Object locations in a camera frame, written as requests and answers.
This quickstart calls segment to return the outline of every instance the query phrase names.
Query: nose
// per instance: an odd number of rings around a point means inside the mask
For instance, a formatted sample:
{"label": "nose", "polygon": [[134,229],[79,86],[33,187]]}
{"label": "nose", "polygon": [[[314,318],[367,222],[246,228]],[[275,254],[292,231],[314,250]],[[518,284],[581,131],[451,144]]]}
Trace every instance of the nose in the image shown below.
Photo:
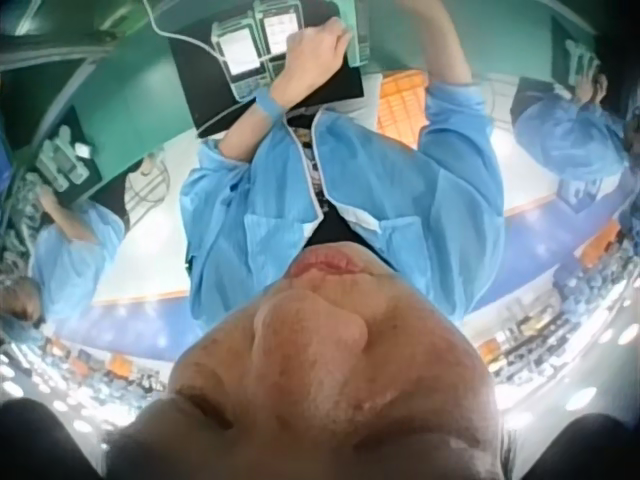
{"label": "nose", "polygon": [[293,290],[258,311],[254,330],[249,384],[257,411],[305,428],[315,419],[326,423],[362,358],[365,321],[313,292]]}

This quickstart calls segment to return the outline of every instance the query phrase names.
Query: black mat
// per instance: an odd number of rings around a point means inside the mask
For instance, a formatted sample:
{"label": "black mat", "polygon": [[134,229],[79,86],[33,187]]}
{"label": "black mat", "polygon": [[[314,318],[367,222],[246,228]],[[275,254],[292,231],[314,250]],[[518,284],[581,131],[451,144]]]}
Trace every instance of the black mat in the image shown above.
{"label": "black mat", "polygon": [[[307,27],[322,25],[331,17],[338,16],[338,7],[334,3],[307,0],[302,1],[301,4]],[[232,18],[250,8],[251,4],[245,4],[242,7],[209,16],[176,33],[211,45],[211,26],[214,21]],[[181,40],[170,40],[169,43],[191,118],[197,129],[216,115],[239,103],[233,96],[220,63],[209,53]],[[323,105],[338,100],[362,98],[363,96],[360,69],[349,67],[345,55],[340,70],[323,87],[303,100],[296,108]],[[211,124],[201,132],[200,137],[204,138],[228,130],[252,103],[248,102],[245,106],[238,107]]]}

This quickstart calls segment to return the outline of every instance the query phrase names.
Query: handheld electronic device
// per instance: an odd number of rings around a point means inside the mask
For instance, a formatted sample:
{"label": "handheld electronic device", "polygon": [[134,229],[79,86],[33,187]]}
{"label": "handheld electronic device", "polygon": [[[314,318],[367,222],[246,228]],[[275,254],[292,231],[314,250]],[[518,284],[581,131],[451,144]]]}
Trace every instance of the handheld electronic device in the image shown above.
{"label": "handheld electronic device", "polygon": [[256,0],[253,6],[258,32],[268,55],[271,79],[275,80],[284,70],[287,38],[304,28],[304,18],[299,0]]}
{"label": "handheld electronic device", "polygon": [[215,22],[211,30],[213,48],[226,60],[221,62],[233,95],[239,102],[249,100],[271,78],[264,57],[253,12],[223,22]]}
{"label": "handheld electronic device", "polygon": [[349,65],[359,67],[369,61],[369,4],[367,0],[331,0],[340,10],[340,18],[353,32],[347,56]]}

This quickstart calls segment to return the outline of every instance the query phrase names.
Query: eye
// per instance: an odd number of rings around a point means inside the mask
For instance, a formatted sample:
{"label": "eye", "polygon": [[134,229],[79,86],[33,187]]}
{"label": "eye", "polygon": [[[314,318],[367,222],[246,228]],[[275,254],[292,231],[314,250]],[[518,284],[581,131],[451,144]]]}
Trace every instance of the eye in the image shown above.
{"label": "eye", "polygon": [[234,425],[222,408],[209,400],[202,392],[194,390],[181,390],[176,392],[180,397],[189,402],[202,415],[211,420],[221,430],[229,431]]}

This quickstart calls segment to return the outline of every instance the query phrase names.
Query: blue work smock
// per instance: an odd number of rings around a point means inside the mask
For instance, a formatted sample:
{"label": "blue work smock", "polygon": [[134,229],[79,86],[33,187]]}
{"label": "blue work smock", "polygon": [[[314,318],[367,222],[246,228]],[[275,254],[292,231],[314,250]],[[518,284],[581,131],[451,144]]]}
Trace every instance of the blue work smock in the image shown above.
{"label": "blue work smock", "polygon": [[[435,84],[418,151],[322,110],[312,126],[324,193],[371,246],[459,322],[494,278],[504,195],[476,86]],[[278,281],[323,218],[301,144],[274,125],[251,163],[205,142],[181,192],[194,318],[215,325]]]}
{"label": "blue work smock", "polygon": [[579,107],[546,95],[514,125],[518,144],[541,166],[566,180],[590,182],[617,175],[628,163],[624,123],[598,105]]}
{"label": "blue work smock", "polygon": [[47,322],[74,319],[91,304],[98,282],[115,259],[124,240],[124,223],[110,210],[91,201],[72,211],[89,227],[97,244],[69,240],[53,224],[40,231],[35,242],[31,277],[40,284]]}

